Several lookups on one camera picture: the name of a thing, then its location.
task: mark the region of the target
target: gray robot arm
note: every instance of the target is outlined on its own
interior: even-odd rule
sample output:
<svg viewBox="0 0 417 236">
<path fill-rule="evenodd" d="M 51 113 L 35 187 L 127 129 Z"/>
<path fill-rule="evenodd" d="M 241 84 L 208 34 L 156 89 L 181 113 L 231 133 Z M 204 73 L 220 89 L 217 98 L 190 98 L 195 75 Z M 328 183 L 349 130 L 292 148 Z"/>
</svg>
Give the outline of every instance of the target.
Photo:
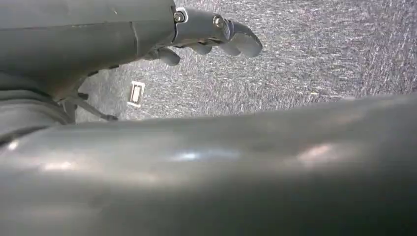
<svg viewBox="0 0 417 236">
<path fill-rule="evenodd" d="M 0 149 L 0 235 L 409 235 L 416 119 L 414 95 L 43 129 Z"/>
<path fill-rule="evenodd" d="M 0 2 L 0 71 L 34 81 L 54 99 L 101 69 L 142 58 L 177 64 L 168 46 L 201 53 L 216 45 L 234 55 L 237 48 L 248 56 L 262 49 L 249 28 L 204 11 L 177 10 L 172 0 Z"/>
</svg>

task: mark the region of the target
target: gray carpet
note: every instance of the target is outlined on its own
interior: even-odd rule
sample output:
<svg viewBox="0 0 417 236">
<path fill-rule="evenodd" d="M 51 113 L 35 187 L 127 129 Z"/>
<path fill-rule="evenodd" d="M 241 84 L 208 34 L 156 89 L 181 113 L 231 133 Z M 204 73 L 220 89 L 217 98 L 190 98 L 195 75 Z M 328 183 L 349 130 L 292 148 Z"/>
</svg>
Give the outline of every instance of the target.
<svg viewBox="0 0 417 236">
<path fill-rule="evenodd" d="M 122 119 L 246 114 L 346 97 L 417 90 L 417 0 L 177 0 L 249 25 L 254 59 L 215 49 L 177 50 L 179 66 L 139 61 L 102 71 L 81 88 Z M 146 84 L 127 106 L 130 82 Z M 97 120 L 83 110 L 78 121 Z"/>
</svg>

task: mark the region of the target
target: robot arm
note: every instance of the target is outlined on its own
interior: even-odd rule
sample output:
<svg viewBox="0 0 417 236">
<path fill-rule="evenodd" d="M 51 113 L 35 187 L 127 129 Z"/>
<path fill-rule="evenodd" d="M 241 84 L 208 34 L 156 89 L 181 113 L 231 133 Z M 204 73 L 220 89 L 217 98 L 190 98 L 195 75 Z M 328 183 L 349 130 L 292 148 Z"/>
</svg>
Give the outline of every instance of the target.
<svg viewBox="0 0 417 236">
<path fill-rule="evenodd" d="M 256 56 L 262 49 L 246 26 L 213 13 L 176 9 L 172 0 L 0 2 L 0 71 L 33 80 L 55 100 L 95 71 L 138 59 L 175 65 L 179 57 L 169 46 L 206 53 L 217 45 L 232 55 L 239 49 Z"/>
</svg>

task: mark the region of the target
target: metal bolt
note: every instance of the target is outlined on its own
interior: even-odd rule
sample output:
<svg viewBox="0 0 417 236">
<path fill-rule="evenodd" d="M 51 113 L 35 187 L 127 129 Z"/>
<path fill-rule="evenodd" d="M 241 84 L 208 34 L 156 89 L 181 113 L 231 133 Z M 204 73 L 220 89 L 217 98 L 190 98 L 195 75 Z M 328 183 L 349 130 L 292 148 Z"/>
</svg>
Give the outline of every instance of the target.
<svg viewBox="0 0 417 236">
<path fill-rule="evenodd" d="M 177 11 L 176 13 L 174 13 L 174 21 L 176 23 L 179 22 L 184 22 L 185 21 L 185 16 L 182 12 Z"/>
<path fill-rule="evenodd" d="M 213 23 L 218 28 L 224 27 L 224 19 L 221 16 L 215 16 L 213 19 Z"/>
</svg>

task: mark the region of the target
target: small white label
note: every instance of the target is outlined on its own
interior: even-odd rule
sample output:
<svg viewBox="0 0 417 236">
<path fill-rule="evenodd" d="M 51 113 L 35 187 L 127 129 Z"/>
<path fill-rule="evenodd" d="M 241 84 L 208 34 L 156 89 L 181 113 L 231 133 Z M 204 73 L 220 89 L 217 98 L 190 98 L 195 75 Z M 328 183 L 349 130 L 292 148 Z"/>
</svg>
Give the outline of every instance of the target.
<svg viewBox="0 0 417 236">
<path fill-rule="evenodd" d="M 130 88 L 130 96 L 127 102 L 128 105 L 141 107 L 141 101 L 145 91 L 145 84 L 141 82 L 132 81 Z"/>
</svg>

